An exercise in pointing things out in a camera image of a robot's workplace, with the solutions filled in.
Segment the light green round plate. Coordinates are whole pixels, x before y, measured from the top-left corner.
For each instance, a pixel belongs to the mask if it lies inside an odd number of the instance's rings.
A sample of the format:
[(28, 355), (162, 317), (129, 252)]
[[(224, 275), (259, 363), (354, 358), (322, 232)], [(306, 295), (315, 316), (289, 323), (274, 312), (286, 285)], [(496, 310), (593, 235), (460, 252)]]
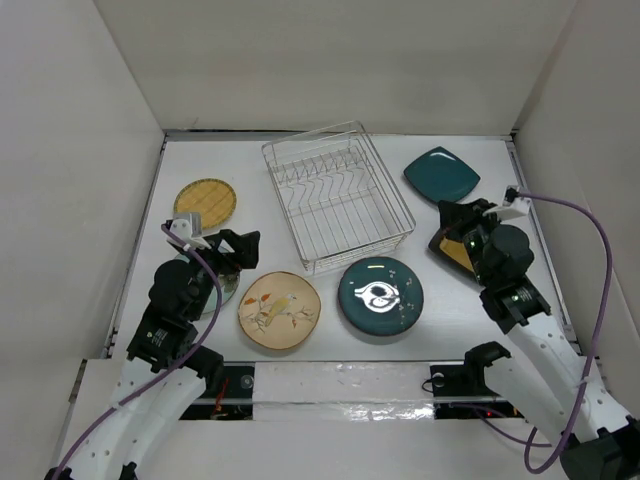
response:
[[(212, 286), (211, 293), (202, 311), (202, 317), (204, 317), (214, 312), (218, 302), (218, 296), (210, 275), (201, 266), (198, 266), (198, 268), (197, 279), (199, 281), (207, 281)], [(218, 280), (222, 290), (221, 305), (224, 305), (235, 294), (240, 282), (240, 273), (236, 272), (228, 275), (219, 274)]]

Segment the teal square plate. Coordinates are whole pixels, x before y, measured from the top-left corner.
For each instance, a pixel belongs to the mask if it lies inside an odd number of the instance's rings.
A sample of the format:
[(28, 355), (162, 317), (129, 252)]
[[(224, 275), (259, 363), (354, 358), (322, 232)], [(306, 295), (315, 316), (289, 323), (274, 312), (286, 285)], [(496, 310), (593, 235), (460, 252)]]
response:
[(434, 204), (464, 199), (481, 180), (475, 170), (442, 146), (415, 159), (403, 174), (417, 193)]

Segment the yellow woven round plate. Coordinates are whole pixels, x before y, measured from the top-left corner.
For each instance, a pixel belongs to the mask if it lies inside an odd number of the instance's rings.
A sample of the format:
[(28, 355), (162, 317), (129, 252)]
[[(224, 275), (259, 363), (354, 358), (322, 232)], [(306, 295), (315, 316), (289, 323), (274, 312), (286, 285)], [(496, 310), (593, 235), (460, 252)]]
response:
[(203, 230), (211, 230), (228, 220), (236, 209), (237, 197), (227, 182), (203, 178), (181, 189), (173, 205), (174, 213), (199, 213)]

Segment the beige bird plate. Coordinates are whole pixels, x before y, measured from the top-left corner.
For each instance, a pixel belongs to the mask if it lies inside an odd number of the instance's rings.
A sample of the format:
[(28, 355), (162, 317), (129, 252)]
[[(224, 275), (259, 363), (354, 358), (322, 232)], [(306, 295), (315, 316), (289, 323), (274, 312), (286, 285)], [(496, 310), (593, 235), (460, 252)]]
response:
[(258, 278), (238, 308), (239, 325), (256, 344), (269, 350), (297, 348), (314, 331), (321, 298), (303, 277), (275, 271)]

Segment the dark teal floral plate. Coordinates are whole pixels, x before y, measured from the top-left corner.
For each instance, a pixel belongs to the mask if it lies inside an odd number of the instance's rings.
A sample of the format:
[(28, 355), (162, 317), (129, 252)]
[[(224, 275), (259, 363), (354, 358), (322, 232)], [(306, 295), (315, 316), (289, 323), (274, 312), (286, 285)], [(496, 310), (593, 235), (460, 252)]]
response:
[(346, 320), (376, 337), (396, 336), (411, 329), (425, 304), (415, 272), (388, 256), (368, 257), (350, 265), (341, 277), (337, 298)]

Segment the black and amber square plate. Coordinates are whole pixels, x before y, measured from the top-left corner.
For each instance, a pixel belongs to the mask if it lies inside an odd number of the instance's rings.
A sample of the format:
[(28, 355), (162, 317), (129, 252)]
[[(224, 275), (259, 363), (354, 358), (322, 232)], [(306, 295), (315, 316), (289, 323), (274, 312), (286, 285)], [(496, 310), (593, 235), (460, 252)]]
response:
[(474, 279), (472, 262), (459, 231), (452, 227), (440, 227), (428, 244), (428, 251), (441, 263), (468, 278)]

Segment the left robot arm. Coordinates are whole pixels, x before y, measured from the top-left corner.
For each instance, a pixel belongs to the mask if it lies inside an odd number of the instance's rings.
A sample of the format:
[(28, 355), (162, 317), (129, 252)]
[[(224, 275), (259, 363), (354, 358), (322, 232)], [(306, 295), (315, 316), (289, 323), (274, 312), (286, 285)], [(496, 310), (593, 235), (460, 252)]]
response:
[(154, 273), (149, 303), (127, 348), (120, 377), (101, 414), (52, 467), (49, 479), (136, 479), (182, 414), (224, 387), (224, 358), (198, 331), (223, 275), (253, 269), (261, 235), (230, 229), (202, 237), (185, 221), (162, 226), (179, 258)]

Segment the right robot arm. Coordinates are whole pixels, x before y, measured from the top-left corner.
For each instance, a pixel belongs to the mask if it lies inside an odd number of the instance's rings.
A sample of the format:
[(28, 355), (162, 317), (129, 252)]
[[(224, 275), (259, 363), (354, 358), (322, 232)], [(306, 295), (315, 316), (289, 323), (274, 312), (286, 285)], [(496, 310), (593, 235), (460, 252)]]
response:
[(594, 355), (579, 355), (527, 276), (535, 256), (527, 234), (511, 219), (529, 212), (531, 195), (509, 189), (502, 205), (485, 199), (438, 204), (435, 245), (461, 247), (481, 287), (487, 316), (535, 367), (522, 369), (498, 342), (469, 350), (462, 381), (474, 393), (506, 399), (554, 450), (539, 474), (560, 463), (570, 479), (632, 479), (639, 474), (639, 421), (606, 390)]

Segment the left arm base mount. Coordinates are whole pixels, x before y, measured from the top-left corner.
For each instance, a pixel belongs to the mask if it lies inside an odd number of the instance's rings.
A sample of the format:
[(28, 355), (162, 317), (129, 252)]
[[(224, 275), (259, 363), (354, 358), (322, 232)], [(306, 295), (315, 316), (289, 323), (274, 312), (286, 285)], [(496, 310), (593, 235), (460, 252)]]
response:
[(217, 387), (206, 390), (182, 414), (181, 420), (243, 421), (253, 419), (255, 364), (225, 365)]

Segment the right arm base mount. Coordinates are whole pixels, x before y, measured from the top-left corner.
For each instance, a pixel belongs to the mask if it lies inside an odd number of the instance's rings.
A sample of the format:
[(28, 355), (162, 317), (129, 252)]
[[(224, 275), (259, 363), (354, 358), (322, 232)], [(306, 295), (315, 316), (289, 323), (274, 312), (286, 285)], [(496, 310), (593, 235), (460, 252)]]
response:
[(522, 418), (509, 402), (472, 380), (463, 364), (433, 364), (421, 385), (430, 394), (437, 420)]

